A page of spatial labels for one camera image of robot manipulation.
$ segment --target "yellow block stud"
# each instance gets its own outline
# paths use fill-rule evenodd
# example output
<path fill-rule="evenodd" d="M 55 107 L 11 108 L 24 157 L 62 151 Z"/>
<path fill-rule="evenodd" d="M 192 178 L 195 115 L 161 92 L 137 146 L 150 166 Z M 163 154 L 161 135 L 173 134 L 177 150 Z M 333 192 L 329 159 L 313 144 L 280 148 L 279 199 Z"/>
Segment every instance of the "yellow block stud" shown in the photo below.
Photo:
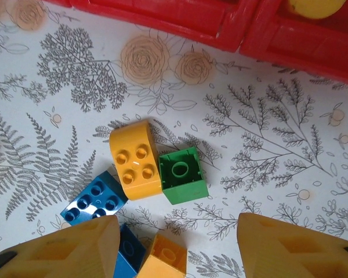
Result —
<path fill-rule="evenodd" d="M 184 278 L 186 272 L 187 249 L 157 234 L 137 278 Z"/>
<path fill-rule="evenodd" d="M 237 224 L 246 278 L 348 278 L 348 241 L 241 213 Z"/>
<path fill-rule="evenodd" d="M 117 217 L 95 218 L 0 252 L 17 253 L 0 278 L 113 277 L 119 243 Z"/>
<path fill-rule="evenodd" d="M 110 149 L 128 199 L 162 193 L 158 154 L 147 120 L 112 131 Z"/>
<path fill-rule="evenodd" d="M 324 19 L 336 13 L 346 0 L 287 0 L 291 10 L 308 19 Z"/>

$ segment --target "yellow toy piece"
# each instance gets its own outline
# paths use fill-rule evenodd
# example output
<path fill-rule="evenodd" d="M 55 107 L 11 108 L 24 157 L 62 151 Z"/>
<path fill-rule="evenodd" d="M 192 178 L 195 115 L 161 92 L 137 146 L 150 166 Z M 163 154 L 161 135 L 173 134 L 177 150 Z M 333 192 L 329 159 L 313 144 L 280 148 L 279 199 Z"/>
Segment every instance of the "yellow toy piece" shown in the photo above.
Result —
<path fill-rule="evenodd" d="M 112 131 L 110 149 L 128 199 L 162 193 L 157 150 L 147 120 Z"/>
<path fill-rule="evenodd" d="M 0 268 L 0 278 L 112 278 L 120 243 L 117 217 L 103 216 L 25 242 Z"/>
<path fill-rule="evenodd" d="M 291 11 L 308 19 L 324 19 L 336 13 L 346 0 L 288 0 Z"/>
<path fill-rule="evenodd" d="M 186 272 L 187 249 L 157 234 L 137 278 L 184 278 Z"/>
<path fill-rule="evenodd" d="M 347 240 L 252 213 L 237 225 L 246 278 L 348 278 Z"/>

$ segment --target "red plastic toy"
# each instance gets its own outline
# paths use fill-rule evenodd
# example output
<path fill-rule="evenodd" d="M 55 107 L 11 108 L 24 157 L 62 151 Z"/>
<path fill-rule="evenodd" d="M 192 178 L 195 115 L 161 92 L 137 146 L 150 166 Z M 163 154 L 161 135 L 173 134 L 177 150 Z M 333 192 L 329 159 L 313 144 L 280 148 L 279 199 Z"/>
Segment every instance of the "red plastic toy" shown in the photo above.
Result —
<path fill-rule="evenodd" d="M 86 12 L 235 52 L 260 0 L 70 0 Z"/>
<path fill-rule="evenodd" d="M 348 83 L 348 0 L 322 20 L 292 14 L 285 0 L 262 0 L 240 53 Z"/>
<path fill-rule="evenodd" d="M 56 4 L 56 5 L 60 5 L 60 6 L 64 6 L 67 8 L 72 7 L 70 0 L 46 0 L 50 3 Z"/>

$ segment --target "table surface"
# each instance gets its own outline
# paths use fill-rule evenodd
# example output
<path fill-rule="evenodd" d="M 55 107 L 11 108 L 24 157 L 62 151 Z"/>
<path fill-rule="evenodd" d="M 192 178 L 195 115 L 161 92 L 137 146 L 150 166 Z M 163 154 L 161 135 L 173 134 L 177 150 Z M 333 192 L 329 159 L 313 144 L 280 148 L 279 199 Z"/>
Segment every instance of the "table surface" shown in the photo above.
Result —
<path fill-rule="evenodd" d="M 348 85 L 45 3 L 0 21 L 0 251 L 68 227 L 108 135 L 149 119 L 160 153 L 196 146 L 205 199 L 118 212 L 144 244 L 188 248 L 187 277 L 244 277 L 237 218 L 253 212 L 348 239 Z"/>

